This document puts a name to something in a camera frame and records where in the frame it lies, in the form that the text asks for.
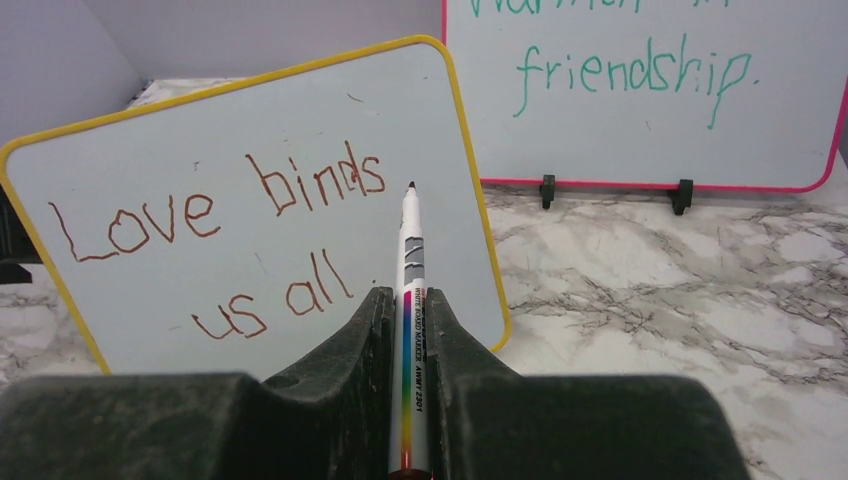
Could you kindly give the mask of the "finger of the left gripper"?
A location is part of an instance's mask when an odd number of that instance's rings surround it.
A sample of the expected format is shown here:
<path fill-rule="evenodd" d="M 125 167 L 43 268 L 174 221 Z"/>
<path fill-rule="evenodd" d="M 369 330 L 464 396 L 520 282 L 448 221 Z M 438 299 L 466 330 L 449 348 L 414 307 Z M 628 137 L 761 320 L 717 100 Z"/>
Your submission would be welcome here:
<path fill-rule="evenodd" d="M 24 265 L 40 263 L 26 229 L 1 188 L 1 284 L 31 284 L 33 275 Z"/>

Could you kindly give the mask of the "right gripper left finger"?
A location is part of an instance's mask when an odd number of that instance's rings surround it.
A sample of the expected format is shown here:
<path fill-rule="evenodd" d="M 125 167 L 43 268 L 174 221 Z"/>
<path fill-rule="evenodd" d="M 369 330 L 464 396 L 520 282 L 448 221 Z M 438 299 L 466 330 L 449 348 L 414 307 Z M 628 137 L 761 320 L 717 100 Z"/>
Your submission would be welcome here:
<path fill-rule="evenodd" d="M 264 381 L 42 376 L 1 397 L 5 479 L 383 479 L 393 293 Z"/>

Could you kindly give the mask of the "yellow framed whiteboard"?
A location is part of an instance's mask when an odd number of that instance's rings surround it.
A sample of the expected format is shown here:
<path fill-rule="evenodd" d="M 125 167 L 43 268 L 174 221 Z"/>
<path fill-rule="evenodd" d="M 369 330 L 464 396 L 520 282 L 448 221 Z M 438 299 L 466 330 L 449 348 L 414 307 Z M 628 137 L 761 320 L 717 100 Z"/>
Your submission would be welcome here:
<path fill-rule="evenodd" d="M 401 201 L 462 326 L 511 334 L 449 51 L 411 36 L 27 135 L 3 189 L 104 373 L 266 378 L 395 283 Z"/>

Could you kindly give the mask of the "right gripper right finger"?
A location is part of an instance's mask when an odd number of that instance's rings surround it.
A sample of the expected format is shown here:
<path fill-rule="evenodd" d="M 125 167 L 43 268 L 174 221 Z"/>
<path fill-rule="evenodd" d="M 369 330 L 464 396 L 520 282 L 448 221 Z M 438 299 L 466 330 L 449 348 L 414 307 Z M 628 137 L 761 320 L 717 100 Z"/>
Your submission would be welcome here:
<path fill-rule="evenodd" d="M 439 479 L 745 479 L 724 412 L 683 376 L 524 376 L 426 300 Z"/>

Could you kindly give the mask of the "white marker with red cap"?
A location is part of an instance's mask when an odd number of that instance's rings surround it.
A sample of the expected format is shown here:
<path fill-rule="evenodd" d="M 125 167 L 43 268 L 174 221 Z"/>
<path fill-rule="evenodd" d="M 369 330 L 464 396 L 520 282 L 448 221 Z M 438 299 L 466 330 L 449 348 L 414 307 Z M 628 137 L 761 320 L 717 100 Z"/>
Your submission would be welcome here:
<path fill-rule="evenodd" d="M 424 238 L 416 185 L 410 182 L 401 207 L 396 285 L 391 422 L 388 443 L 390 479 L 430 479 L 428 438 L 426 282 Z"/>

